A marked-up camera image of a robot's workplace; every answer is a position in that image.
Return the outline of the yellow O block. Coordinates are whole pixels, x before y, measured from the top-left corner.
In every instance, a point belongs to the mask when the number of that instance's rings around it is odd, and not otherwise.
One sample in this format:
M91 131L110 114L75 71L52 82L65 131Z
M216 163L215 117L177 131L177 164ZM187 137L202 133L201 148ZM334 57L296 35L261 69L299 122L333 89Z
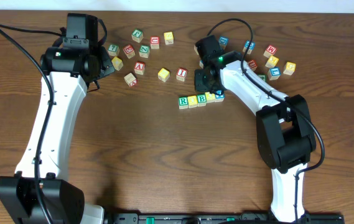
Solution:
M198 99L196 95L188 96L187 97L189 108L195 108L198 106Z
M210 93L210 92L205 92L205 97L207 103L213 103L215 101L215 94Z

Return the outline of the blue T block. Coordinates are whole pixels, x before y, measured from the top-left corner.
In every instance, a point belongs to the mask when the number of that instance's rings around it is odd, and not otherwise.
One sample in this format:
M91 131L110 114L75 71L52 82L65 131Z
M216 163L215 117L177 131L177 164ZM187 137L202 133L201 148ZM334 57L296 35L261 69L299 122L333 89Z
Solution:
M215 102L222 102L224 99L225 99L225 94L221 90L216 91Z

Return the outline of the green B block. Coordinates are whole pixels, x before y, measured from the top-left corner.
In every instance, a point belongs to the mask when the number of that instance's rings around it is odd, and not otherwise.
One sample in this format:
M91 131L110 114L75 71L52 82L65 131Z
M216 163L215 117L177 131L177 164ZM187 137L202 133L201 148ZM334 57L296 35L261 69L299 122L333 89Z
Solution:
M207 104L207 98L205 94L197 95L198 106L205 106Z

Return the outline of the green R block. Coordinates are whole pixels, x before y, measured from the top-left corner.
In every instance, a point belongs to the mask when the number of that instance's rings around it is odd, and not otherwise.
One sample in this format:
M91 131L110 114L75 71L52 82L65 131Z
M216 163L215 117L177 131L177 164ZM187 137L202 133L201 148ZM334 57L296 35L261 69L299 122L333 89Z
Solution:
M186 96L179 97L179 109L187 109L189 107L188 98Z

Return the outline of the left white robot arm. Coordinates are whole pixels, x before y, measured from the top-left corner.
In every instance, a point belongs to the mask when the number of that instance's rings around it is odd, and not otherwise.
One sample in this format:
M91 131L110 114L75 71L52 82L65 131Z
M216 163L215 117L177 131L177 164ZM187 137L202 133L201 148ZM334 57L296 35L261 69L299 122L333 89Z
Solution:
M14 175L0 177L0 201L15 223L106 223L103 207L68 182L79 108L91 83L114 72L98 31L103 21L69 13L57 40L34 62L41 94L34 127Z

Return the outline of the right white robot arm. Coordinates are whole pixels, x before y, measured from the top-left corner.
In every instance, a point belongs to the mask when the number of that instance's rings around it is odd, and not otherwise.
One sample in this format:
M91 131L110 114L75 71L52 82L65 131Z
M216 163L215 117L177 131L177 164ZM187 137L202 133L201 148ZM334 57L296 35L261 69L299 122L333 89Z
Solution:
M221 96L235 94L256 116L257 145L271 169L271 212L279 222L304 222L304 170L315 149L306 100L289 97L268 85L250 69L241 53L226 53L214 35L195 44L203 63L195 71L195 89Z

